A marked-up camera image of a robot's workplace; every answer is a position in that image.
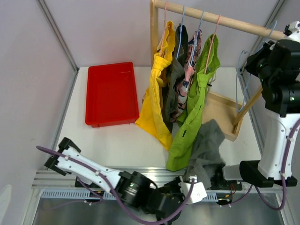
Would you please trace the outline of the blue hanger of grey shorts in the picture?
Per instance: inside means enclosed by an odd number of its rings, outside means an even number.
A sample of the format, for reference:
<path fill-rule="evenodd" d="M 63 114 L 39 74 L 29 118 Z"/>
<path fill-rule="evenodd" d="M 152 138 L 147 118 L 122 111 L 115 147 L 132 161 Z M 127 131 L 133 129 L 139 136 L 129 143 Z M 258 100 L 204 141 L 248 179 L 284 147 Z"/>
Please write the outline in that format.
<path fill-rule="evenodd" d="M 277 20 L 274 20 L 271 22 L 271 24 L 267 27 L 267 29 L 271 29 L 271 31 L 269 32 L 269 34 L 267 35 L 267 37 L 263 37 L 261 41 L 259 41 L 259 46 L 256 47 L 253 51 L 246 51 L 246 50 L 242 50 L 242 52 L 239 55 L 238 58 L 238 63 L 237 63 L 237 67 L 236 67 L 236 83 L 235 83 L 235 97 L 236 97 L 236 112 L 240 113 L 241 110 L 244 108 L 245 106 L 245 102 L 246 102 L 246 95 L 245 92 L 249 87 L 249 83 L 251 81 L 251 75 L 250 78 L 248 79 L 247 83 L 246 83 L 246 87 L 244 88 L 244 90 L 242 91 L 243 94 L 243 100 L 242 100 L 242 104 L 241 106 L 238 106 L 238 91 L 237 91 L 237 84 L 238 81 L 241 81 L 242 75 L 243 75 L 243 68 L 244 68 L 244 64 L 240 64 L 240 59 L 242 57 L 243 54 L 254 54 L 257 53 L 263 46 L 263 44 L 270 39 L 271 34 L 273 33 L 273 31 L 275 30 L 276 26 L 277 26 Z"/>

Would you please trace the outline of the lime green shorts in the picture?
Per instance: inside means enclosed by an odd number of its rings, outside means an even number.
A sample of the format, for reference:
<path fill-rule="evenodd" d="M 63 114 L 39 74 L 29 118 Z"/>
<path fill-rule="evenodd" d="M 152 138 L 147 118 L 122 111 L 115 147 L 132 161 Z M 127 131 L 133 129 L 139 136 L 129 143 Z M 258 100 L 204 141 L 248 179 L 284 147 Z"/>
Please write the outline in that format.
<path fill-rule="evenodd" d="M 218 44 L 217 35 L 210 35 L 197 60 L 193 83 L 187 96 L 187 106 L 179 116 L 179 122 L 182 124 L 169 148 L 165 166 L 167 170 L 174 172 L 183 169 L 189 163 L 193 143 L 203 120 L 205 98 L 209 91 L 208 84 L 220 67 Z"/>

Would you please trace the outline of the grey shorts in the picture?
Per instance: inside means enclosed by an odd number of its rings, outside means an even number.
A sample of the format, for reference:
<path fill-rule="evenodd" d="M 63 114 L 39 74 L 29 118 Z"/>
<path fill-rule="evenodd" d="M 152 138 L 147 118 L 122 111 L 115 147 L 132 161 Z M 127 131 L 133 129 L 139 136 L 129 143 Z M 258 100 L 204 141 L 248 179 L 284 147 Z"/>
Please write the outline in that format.
<path fill-rule="evenodd" d="M 211 188 L 211 178 L 219 167 L 225 165 L 219 152 L 224 139 L 225 134 L 215 120 L 202 124 L 192 147 L 184 179 L 197 176 L 197 181 L 203 183 L 206 189 Z"/>

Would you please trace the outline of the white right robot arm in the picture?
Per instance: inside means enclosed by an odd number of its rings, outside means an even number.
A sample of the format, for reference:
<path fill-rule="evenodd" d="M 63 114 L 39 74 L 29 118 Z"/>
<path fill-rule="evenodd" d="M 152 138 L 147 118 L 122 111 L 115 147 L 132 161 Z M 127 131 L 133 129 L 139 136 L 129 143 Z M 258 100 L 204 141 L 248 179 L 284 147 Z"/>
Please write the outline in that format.
<path fill-rule="evenodd" d="M 260 188 L 274 184 L 294 187 L 291 162 L 292 143 L 300 126 L 300 43 L 291 39 L 269 41 L 247 58 L 245 69 L 259 78 L 268 115 L 266 139 L 260 160 L 244 160 L 224 166 L 214 184 L 225 189 L 232 180 L 245 181 Z"/>

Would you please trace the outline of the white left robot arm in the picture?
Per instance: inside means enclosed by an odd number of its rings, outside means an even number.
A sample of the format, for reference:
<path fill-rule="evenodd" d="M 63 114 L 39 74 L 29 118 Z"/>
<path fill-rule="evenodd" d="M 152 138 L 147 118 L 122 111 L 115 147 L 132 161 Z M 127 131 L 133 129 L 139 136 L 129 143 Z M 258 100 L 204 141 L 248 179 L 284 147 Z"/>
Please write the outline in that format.
<path fill-rule="evenodd" d="M 188 197 L 180 191 L 179 178 L 158 187 L 137 171 L 129 173 L 108 168 L 84 157 L 80 148 L 69 138 L 63 138 L 58 147 L 57 151 L 37 147 L 50 155 L 44 164 L 48 169 L 62 175 L 74 174 L 83 187 L 99 187 L 113 195 L 120 207 L 139 223 L 142 220 L 129 212 L 129 208 L 155 215 L 157 225 L 169 224 L 180 216 L 188 202 Z"/>

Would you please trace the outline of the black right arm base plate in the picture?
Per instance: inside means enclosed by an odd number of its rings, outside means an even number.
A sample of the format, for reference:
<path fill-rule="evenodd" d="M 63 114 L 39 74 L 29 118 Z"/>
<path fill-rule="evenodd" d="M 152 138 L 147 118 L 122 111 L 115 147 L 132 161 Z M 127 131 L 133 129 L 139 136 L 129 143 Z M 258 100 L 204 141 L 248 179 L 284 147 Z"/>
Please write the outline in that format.
<path fill-rule="evenodd" d="M 215 174 L 211 179 L 212 190 L 242 190 L 242 184 L 236 180 L 225 180 L 221 173 Z"/>

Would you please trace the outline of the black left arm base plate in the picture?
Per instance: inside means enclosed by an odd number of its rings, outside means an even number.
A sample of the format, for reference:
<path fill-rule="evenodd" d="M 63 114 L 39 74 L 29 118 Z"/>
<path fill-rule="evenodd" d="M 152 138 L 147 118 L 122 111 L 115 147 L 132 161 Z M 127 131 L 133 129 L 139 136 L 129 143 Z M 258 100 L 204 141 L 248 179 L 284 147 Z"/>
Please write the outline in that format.
<path fill-rule="evenodd" d="M 90 184 L 90 185 L 86 184 L 80 178 L 76 177 L 76 179 L 75 179 L 75 187 L 76 188 L 83 188 L 84 186 L 86 186 L 88 188 L 93 188 L 93 183 Z"/>

